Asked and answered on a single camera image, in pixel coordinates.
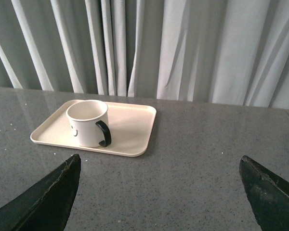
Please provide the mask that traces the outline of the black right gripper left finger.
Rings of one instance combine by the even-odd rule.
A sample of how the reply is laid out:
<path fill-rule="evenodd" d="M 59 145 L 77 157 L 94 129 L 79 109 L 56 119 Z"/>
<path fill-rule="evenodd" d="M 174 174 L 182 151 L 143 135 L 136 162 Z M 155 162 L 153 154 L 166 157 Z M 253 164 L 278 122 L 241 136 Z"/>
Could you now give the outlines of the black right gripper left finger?
<path fill-rule="evenodd" d="M 81 158 L 59 167 L 0 208 L 0 231 L 62 231 L 78 191 Z"/>

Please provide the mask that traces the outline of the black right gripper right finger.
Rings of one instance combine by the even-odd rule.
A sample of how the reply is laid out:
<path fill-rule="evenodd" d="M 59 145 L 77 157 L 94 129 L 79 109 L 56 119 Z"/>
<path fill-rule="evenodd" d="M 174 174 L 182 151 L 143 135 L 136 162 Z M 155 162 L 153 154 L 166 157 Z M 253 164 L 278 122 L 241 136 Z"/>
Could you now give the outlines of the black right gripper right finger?
<path fill-rule="evenodd" d="M 248 156 L 239 163 L 247 199 L 263 231 L 289 231 L 289 182 Z"/>

